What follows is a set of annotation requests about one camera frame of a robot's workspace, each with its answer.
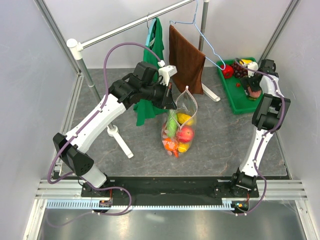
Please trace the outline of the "red toy apple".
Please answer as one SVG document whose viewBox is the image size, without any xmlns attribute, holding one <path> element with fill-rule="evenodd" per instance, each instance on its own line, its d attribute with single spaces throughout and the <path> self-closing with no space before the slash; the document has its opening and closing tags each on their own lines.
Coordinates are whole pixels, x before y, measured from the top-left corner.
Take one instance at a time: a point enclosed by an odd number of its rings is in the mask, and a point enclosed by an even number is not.
<svg viewBox="0 0 320 240">
<path fill-rule="evenodd" d="M 195 131 L 192 127 L 185 125 L 176 132 L 176 138 L 179 142 L 188 143 L 193 140 Z"/>
</svg>

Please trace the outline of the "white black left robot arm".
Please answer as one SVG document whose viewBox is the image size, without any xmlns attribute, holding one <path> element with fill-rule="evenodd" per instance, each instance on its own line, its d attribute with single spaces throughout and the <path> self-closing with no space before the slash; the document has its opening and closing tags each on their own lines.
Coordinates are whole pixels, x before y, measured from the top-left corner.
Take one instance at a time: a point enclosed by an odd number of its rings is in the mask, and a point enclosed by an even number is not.
<svg viewBox="0 0 320 240">
<path fill-rule="evenodd" d="M 132 73 L 112 83 L 100 103 L 75 128 L 53 137 L 57 157 L 74 174 L 89 182 L 99 197 L 109 193 L 110 185 L 106 174 L 87 155 L 90 146 L 113 120 L 140 100 L 149 100 L 160 109 L 175 110 L 170 79 L 177 72 L 173 65 L 157 69 L 147 62 L 139 62 Z"/>
</svg>

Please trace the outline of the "red toy chili pepper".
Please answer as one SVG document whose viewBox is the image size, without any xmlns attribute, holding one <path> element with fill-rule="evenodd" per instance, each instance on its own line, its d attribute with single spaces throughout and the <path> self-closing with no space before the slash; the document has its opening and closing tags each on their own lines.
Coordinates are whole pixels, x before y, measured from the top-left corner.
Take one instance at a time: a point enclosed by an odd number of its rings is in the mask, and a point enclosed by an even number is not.
<svg viewBox="0 0 320 240">
<path fill-rule="evenodd" d="M 178 151 L 177 151 L 176 149 L 173 151 L 173 155 L 174 155 L 176 158 L 179 157 L 179 153 L 178 153 Z"/>
</svg>

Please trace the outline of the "orange toy fruit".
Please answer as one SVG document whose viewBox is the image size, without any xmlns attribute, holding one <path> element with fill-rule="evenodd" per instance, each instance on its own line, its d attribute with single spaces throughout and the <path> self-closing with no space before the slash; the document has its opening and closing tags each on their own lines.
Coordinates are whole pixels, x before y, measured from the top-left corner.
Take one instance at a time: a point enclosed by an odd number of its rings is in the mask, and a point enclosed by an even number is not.
<svg viewBox="0 0 320 240">
<path fill-rule="evenodd" d="M 163 146 L 167 151 L 174 152 L 178 149 L 179 144 L 174 139 L 167 137 L 162 140 Z"/>
</svg>

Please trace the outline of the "yellow toy corn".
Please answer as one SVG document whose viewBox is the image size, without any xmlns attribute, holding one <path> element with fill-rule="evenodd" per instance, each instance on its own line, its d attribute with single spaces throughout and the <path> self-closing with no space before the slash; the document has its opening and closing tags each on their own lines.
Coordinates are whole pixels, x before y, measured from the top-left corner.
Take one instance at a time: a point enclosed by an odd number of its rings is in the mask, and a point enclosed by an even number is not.
<svg viewBox="0 0 320 240">
<path fill-rule="evenodd" d="M 186 142 L 186 143 L 180 142 L 178 144 L 177 150 L 179 153 L 185 153 L 189 150 L 190 146 L 191 144 L 189 142 Z"/>
<path fill-rule="evenodd" d="M 190 115 L 185 113 L 178 113 L 177 121 L 181 126 L 182 125 L 192 126 L 195 123 L 194 118 L 192 118 Z"/>
</svg>

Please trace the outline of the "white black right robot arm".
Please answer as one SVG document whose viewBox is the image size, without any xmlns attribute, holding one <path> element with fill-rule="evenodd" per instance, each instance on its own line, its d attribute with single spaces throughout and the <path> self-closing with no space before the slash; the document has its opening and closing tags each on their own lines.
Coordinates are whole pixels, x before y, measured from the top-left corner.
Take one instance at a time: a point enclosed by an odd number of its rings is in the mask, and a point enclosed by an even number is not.
<svg viewBox="0 0 320 240">
<path fill-rule="evenodd" d="M 285 119 L 291 100 L 284 97 L 279 86 L 279 74 L 271 59 L 264 59 L 260 65 L 244 63 L 236 58 L 235 63 L 247 70 L 241 83 L 247 93 L 261 90 L 260 99 L 252 116 L 253 136 L 243 163 L 231 177 L 229 191 L 235 197 L 246 197 L 257 190 L 257 177 L 261 174 L 259 166 L 265 149 Z"/>
</svg>

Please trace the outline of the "green toy cucumber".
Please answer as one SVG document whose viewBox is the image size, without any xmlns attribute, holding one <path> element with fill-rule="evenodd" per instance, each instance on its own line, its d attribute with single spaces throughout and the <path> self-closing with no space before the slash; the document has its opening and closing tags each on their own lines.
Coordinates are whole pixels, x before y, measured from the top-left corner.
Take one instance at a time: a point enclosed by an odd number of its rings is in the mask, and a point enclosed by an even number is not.
<svg viewBox="0 0 320 240">
<path fill-rule="evenodd" d="M 173 138 L 176 135 L 178 129 L 178 117 L 174 110 L 170 110 L 168 114 L 168 119 L 166 122 L 166 134 L 169 138 Z"/>
</svg>

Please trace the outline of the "clear pink-dotted zip bag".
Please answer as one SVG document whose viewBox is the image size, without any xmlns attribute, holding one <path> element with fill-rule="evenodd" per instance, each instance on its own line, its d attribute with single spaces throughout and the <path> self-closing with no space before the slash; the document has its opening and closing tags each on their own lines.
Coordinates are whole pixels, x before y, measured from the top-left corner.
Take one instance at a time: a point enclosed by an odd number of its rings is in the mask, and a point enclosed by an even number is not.
<svg viewBox="0 0 320 240">
<path fill-rule="evenodd" d="M 191 147 L 196 135 L 198 103 L 189 87 L 177 97 L 177 109 L 169 110 L 161 129 L 161 141 L 168 155 L 178 158 Z"/>
</svg>

